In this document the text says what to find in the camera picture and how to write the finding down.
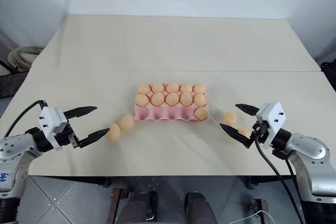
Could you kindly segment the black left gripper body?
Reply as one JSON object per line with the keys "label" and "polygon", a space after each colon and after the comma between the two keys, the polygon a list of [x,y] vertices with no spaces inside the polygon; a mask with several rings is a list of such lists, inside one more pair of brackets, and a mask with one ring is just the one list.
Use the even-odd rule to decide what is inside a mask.
{"label": "black left gripper body", "polygon": [[59,146],[65,146],[70,144],[73,148],[79,147],[79,139],[74,133],[69,121],[67,121],[65,125],[60,126],[59,129],[56,131],[55,140],[57,141]]}

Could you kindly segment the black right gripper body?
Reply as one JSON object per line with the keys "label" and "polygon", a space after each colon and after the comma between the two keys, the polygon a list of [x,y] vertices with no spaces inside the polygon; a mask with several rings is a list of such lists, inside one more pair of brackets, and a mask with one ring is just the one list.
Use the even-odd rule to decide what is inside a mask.
{"label": "black right gripper body", "polygon": [[249,137],[246,147],[250,148],[255,140],[257,140],[258,143],[264,144],[269,135],[268,128],[269,124],[267,121],[262,121],[261,123],[256,122],[253,125],[253,131]]}

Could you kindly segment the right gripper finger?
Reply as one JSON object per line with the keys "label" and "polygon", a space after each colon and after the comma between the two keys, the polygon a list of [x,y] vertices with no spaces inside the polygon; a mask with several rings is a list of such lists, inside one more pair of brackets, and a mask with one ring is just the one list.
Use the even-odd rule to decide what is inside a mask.
{"label": "right gripper finger", "polygon": [[252,105],[248,105],[248,104],[235,104],[235,107],[239,108],[244,113],[251,115],[251,116],[255,116],[257,112],[259,111],[259,108],[252,106]]}
{"label": "right gripper finger", "polygon": [[245,136],[242,133],[239,133],[238,129],[223,123],[220,123],[219,125],[231,138],[243,144],[247,149],[251,147],[252,140],[250,139],[250,135]]}

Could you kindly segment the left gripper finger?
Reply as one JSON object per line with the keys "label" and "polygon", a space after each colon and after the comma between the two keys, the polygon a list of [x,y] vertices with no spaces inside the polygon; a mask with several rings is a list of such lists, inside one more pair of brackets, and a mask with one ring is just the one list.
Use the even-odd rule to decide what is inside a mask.
{"label": "left gripper finger", "polygon": [[108,132],[110,131],[109,128],[107,129],[103,129],[103,130],[99,130],[99,131],[96,131],[94,133],[91,133],[88,135],[87,138],[83,139],[83,140],[80,140],[78,142],[78,146],[80,148],[84,148],[96,141],[98,141],[99,139],[101,139],[103,136],[105,136]]}
{"label": "left gripper finger", "polygon": [[83,107],[78,107],[72,110],[65,111],[64,115],[65,115],[65,118],[67,119],[78,118],[86,114],[89,114],[96,109],[97,109],[96,106],[83,106]]}

